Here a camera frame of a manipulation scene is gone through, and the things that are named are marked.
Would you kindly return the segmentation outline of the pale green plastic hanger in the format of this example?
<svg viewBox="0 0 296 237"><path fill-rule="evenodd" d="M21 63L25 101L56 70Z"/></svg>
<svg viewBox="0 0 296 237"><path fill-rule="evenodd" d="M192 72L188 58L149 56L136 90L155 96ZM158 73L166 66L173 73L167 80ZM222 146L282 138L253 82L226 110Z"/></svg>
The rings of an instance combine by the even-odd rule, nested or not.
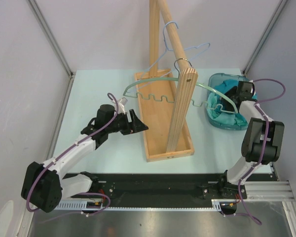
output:
<svg viewBox="0 0 296 237"><path fill-rule="evenodd" d="M174 103L178 78L172 77L171 69L161 70L156 74L156 77L152 78L149 71L154 69L154 67L157 66L157 63L158 60L153 62L152 65L143 73L136 74L135 82L126 86L123 96L129 98L141 98L142 100L154 100L155 102L166 101L168 103ZM199 82L197 82L195 86L218 94L233 105L235 114L239 112L232 100L219 91ZM192 105L195 107L201 107L202 105L207 107L207 104L207 101L197 104L194 100L192 100Z"/></svg>

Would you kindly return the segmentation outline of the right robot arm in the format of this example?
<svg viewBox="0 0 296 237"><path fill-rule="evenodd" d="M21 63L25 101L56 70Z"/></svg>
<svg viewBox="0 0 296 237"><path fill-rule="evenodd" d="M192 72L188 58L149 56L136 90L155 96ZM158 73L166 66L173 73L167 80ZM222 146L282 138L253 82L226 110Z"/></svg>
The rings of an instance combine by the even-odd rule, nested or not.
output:
<svg viewBox="0 0 296 237"><path fill-rule="evenodd" d="M223 198L240 195L241 186L255 170L277 161L280 156L285 126L262 110L254 94L255 85L250 81L239 81L226 93L248 127L241 146L241 158L218 182L218 193Z"/></svg>

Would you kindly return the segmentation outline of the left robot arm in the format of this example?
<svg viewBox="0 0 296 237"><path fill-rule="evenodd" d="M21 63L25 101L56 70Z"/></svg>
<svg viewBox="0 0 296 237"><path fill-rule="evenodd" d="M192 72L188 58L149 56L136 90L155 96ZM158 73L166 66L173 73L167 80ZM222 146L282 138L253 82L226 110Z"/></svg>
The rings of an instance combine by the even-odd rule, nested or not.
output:
<svg viewBox="0 0 296 237"><path fill-rule="evenodd" d="M25 174L21 197L26 201L27 210L31 205L46 213L54 210L59 202L75 195L86 194L92 198L98 194L99 185L95 176L81 172L66 178L68 171L85 156L97 150L109 134L129 135L148 130L135 114L119 112L113 105L104 104L97 110L96 117L80 132L78 140L58 157L43 163L32 162Z"/></svg>

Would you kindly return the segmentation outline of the dark teal t shirt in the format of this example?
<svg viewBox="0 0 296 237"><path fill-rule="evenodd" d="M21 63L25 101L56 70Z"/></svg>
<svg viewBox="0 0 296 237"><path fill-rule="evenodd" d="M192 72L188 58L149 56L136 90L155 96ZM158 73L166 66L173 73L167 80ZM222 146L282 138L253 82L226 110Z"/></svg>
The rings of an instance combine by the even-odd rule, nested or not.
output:
<svg viewBox="0 0 296 237"><path fill-rule="evenodd" d="M237 86L238 85L238 82L239 82L239 80L227 79L227 80L224 80L221 84L215 86L215 89L217 91L221 92L222 94L225 94L232 87ZM230 114L235 114L234 112L230 112L230 111L224 110L223 109L222 102L221 102L222 97L218 96L218 98L220 100L220 103L218 104L218 106L221 106L222 107L221 108L221 111L222 112L230 113ZM257 101L256 93L254 93L253 98L255 99L254 101ZM234 125L225 125L225 124L222 124L222 123L219 123L219 124L220 124L220 126L236 126L237 129L239 129L240 127L246 127L246 126L248 126L247 120L240 113L235 114L235 124Z"/></svg>

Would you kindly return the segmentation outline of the light teal t shirt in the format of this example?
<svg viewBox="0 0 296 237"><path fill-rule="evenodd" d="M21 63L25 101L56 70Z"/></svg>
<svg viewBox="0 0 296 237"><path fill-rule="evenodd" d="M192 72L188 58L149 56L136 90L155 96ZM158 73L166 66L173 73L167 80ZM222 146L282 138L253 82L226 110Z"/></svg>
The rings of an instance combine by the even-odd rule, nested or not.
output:
<svg viewBox="0 0 296 237"><path fill-rule="evenodd" d="M207 99L207 112L209 117L215 122L219 122L225 125L235 124L235 114L225 113L221 111L221 106L218 106L220 100L218 96L211 92Z"/></svg>

